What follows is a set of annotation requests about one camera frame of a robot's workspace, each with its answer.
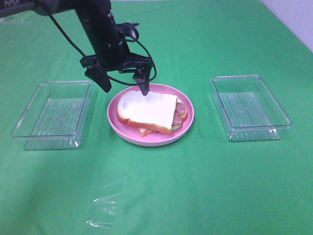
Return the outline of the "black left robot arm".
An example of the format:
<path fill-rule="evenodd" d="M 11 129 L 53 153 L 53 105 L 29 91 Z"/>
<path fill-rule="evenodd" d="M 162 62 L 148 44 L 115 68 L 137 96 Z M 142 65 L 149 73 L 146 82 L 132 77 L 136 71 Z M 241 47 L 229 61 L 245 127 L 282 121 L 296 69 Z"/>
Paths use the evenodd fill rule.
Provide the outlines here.
<path fill-rule="evenodd" d="M 152 56 L 132 53 L 129 42 L 138 42 L 137 23 L 117 24 L 111 12 L 109 0 L 2 0 L 0 16 L 8 17 L 25 11 L 49 16 L 68 42 L 82 55 L 80 63 L 86 68 L 85 75 L 105 92 L 112 88 L 110 71 L 132 73 L 134 83 L 143 95 L 149 92 L 151 71 L 156 67 Z M 95 52 L 87 56 L 68 37 L 53 14 L 74 10 Z"/>

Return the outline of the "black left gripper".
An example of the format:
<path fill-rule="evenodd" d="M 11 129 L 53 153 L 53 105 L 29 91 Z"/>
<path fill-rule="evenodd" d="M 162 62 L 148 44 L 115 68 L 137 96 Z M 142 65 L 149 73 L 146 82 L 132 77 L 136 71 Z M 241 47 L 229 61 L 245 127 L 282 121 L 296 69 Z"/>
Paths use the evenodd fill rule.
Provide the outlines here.
<path fill-rule="evenodd" d="M 74 10 L 95 52 L 92 56 L 84 55 L 80 61 L 86 68 L 85 76 L 108 93 L 112 85 L 107 71 L 133 72 L 142 95 L 147 95 L 153 62 L 150 56 L 130 52 L 126 37 L 138 41 L 135 26 L 117 24 L 109 0 L 80 0 Z"/>

